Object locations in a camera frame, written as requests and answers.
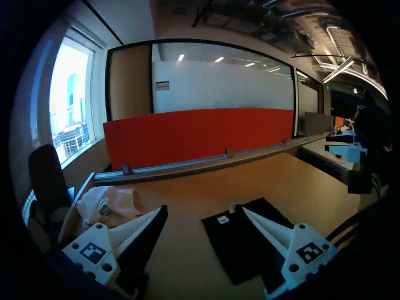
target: white wall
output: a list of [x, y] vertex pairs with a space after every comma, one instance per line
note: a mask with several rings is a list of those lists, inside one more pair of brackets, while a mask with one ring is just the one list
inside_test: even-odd
[[[286, 76], [229, 63], [153, 63], [155, 113], [214, 108], [294, 109], [293, 81]], [[155, 83], [169, 81], [169, 90]]]
[[9, 167], [18, 204], [31, 191], [28, 157], [33, 150], [52, 144], [49, 91], [60, 44], [68, 25], [57, 21], [31, 54], [14, 98], [10, 120]]

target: wooden desk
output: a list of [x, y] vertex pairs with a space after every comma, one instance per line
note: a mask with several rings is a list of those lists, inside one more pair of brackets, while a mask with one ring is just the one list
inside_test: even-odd
[[364, 207], [360, 196], [321, 170], [286, 153], [174, 179], [125, 185], [142, 212], [168, 205], [168, 220], [148, 261], [145, 299], [265, 299], [261, 278], [234, 286], [224, 273], [201, 219], [264, 197], [292, 223], [322, 235]]

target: black chair backrest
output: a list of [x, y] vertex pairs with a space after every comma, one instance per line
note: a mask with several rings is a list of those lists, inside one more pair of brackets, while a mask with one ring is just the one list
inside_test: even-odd
[[63, 170], [53, 145], [34, 150], [28, 159], [30, 182], [37, 201], [46, 216], [62, 207], [70, 207], [71, 200]]

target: sign on wall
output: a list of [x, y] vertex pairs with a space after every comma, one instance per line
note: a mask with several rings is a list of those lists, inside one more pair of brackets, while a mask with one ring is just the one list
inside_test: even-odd
[[156, 91], [164, 91], [170, 89], [170, 82], [169, 81], [159, 81], [155, 83], [155, 90]]

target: cable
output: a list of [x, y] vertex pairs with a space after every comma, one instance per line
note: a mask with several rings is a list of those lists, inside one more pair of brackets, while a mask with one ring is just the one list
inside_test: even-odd
[[348, 239], [353, 237], [357, 233], [358, 225], [356, 225], [354, 228], [350, 229], [345, 235], [343, 235], [339, 240], [337, 240], [336, 243], [334, 243], [335, 247], [339, 247], [341, 244], [346, 242]]

